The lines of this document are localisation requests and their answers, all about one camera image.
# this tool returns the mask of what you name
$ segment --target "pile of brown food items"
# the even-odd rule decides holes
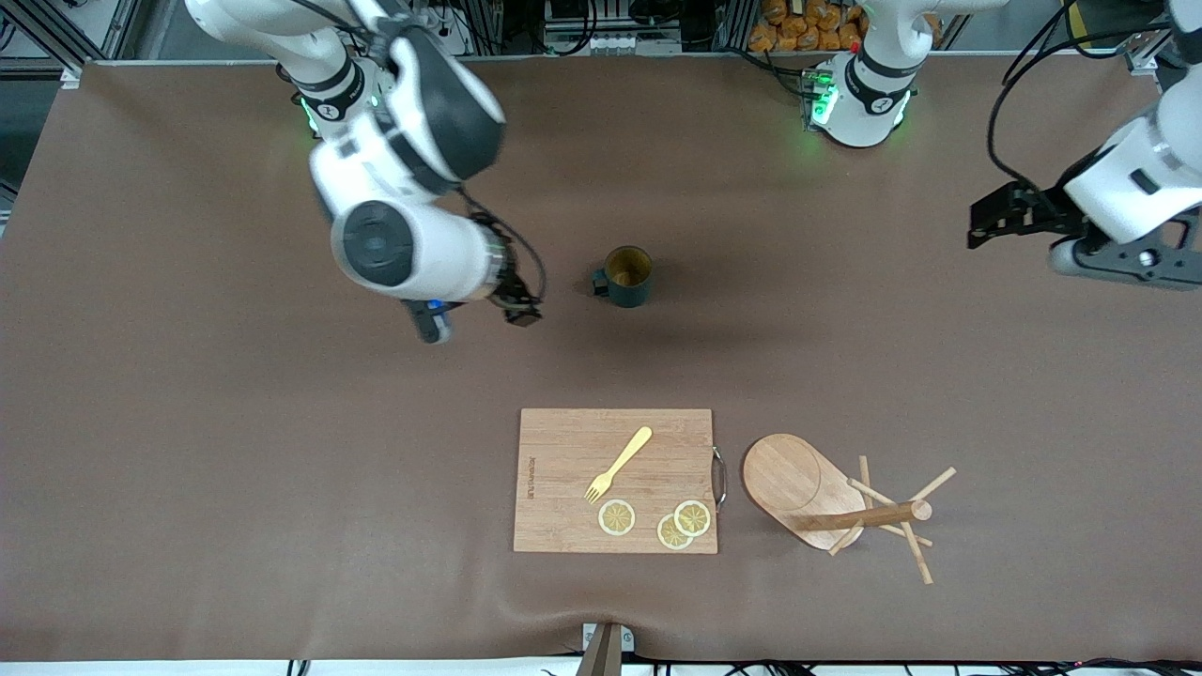
[[[792,13],[789,5],[789,0],[761,0],[763,22],[751,30],[749,52],[851,49],[868,34],[868,14],[858,5],[805,0],[803,14]]]

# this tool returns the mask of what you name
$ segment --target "rectangular cutting board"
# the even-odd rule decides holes
[[[596,504],[587,503],[589,484],[644,425],[651,440]],[[713,457],[708,409],[523,409],[513,551],[718,553]],[[601,505],[615,498],[635,510],[635,527],[621,536],[606,534],[597,522]],[[703,503],[714,521],[688,547],[672,551],[660,544],[656,526],[685,500]]]

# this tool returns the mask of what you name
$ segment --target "wooden dowel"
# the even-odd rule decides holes
[[[881,504],[885,504],[885,505],[895,505],[897,504],[893,500],[891,500],[891,499],[886,498],[885,496],[882,496],[882,494],[877,493],[876,491],[874,491],[871,486],[864,486],[863,484],[861,484],[859,481],[856,481],[855,479],[847,479],[847,485],[851,486],[852,488],[859,491],[861,493],[868,496],[869,498],[876,498],[877,500],[881,500]]]
[[[930,569],[927,568],[927,559],[922,556],[922,550],[918,548],[918,539],[914,535],[914,528],[910,528],[909,521],[902,522],[902,532],[905,533],[905,539],[910,542],[910,553],[914,555],[914,561],[918,562],[918,573],[922,573],[923,585],[934,585],[935,580],[930,576]]]
[[[951,479],[952,476],[956,476],[956,468],[954,467],[948,467],[946,472],[944,472],[939,476],[934,478],[930,481],[930,484],[927,484],[926,486],[923,486],[922,491],[918,491],[917,493],[915,493],[914,497],[910,498],[910,499],[911,500],[924,499],[927,496],[934,493],[935,488],[938,488],[938,487],[942,486],[945,482],[947,482],[947,480]]]
[[[917,500],[847,514],[801,516],[791,520],[789,526],[795,530],[843,530],[844,528],[851,528],[861,521],[863,526],[883,526],[886,523],[902,523],[915,520],[927,521],[930,518],[930,503]]]
[[[868,476],[868,456],[859,456],[859,480],[864,484],[864,486],[871,487],[873,485],[873,480]],[[873,509],[871,496],[864,496],[864,506]]]
[[[855,540],[857,536],[859,536],[859,534],[863,532],[864,532],[864,520],[859,520],[856,522],[855,526],[851,527],[851,530],[847,530],[846,533],[843,534],[843,538],[839,538],[839,540],[834,544],[834,546],[831,547],[828,553],[831,556],[839,553],[840,550],[850,545],[851,541]]]
[[[894,535],[905,538],[905,530],[898,528],[897,526],[888,526],[888,524],[886,524],[886,526],[877,526],[877,528],[880,528],[881,530],[885,530],[886,533],[893,533]],[[935,542],[932,542],[930,540],[923,538],[922,535],[915,535],[914,539],[918,540],[918,544],[922,545],[922,546],[924,546],[924,547],[934,547],[935,546]]]

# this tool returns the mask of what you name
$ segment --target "table surface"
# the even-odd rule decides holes
[[[0,658],[546,654],[591,621],[671,659],[1202,657],[1202,297],[965,250],[1006,63],[933,59],[869,150],[738,59],[472,65],[511,124],[471,188],[551,291],[439,348],[339,273],[270,69],[87,69],[0,244]],[[1000,148],[1049,182],[1153,96],[1051,59]],[[643,308],[589,296],[619,244]],[[718,556],[513,553],[526,407],[712,408],[731,468],[792,433],[894,497],[956,466],[935,585],[737,479]]]

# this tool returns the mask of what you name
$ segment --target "lemon slice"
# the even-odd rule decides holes
[[[671,514],[660,520],[655,532],[660,536],[660,544],[672,551],[680,551],[692,544],[692,538],[677,529],[674,515]]]
[[[597,523],[611,535],[625,535],[635,527],[635,508],[626,500],[609,500],[601,505]]]
[[[677,530],[689,538],[701,538],[709,530],[713,518],[709,517],[709,508],[697,500],[685,500],[677,506],[672,515]]]

